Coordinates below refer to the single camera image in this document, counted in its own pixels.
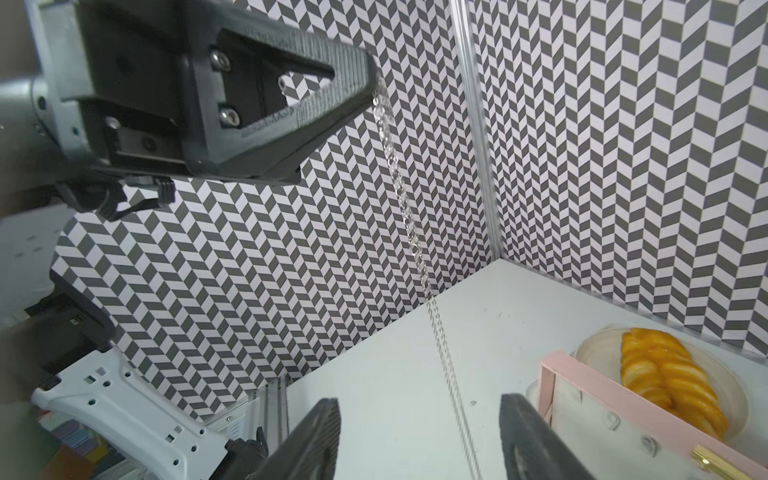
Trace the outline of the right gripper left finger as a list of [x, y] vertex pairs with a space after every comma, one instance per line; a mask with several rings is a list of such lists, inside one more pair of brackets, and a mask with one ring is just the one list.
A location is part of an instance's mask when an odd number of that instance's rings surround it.
[[321, 399], [277, 451], [248, 478], [331, 480], [335, 476], [340, 436], [338, 400]]

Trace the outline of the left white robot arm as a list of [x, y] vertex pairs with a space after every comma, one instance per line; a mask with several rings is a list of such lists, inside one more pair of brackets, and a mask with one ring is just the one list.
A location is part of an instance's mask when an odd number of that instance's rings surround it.
[[114, 324], [51, 266], [78, 213], [108, 222], [176, 181], [300, 183], [302, 163], [373, 102], [362, 48], [228, 1], [1, 5], [1, 399], [102, 435], [161, 479], [330, 479], [341, 431], [319, 401], [277, 447], [231, 440], [142, 380]]

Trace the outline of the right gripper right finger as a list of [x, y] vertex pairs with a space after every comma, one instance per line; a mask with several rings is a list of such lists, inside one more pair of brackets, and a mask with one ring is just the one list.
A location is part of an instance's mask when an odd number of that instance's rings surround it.
[[593, 479], [522, 394], [501, 396], [499, 428], [509, 480]]

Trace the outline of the pink jewelry box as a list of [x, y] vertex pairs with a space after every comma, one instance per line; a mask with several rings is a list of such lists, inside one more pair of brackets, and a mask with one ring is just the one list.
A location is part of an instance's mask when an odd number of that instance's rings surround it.
[[540, 363], [537, 410], [596, 479], [765, 479], [767, 465], [562, 351]]

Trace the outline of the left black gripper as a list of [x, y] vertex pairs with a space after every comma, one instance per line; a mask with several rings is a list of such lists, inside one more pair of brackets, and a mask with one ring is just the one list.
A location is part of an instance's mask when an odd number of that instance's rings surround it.
[[23, 192], [170, 204], [175, 179], [297, 184], [373, 102], [365, 49], [216, 1], [27, 1]]

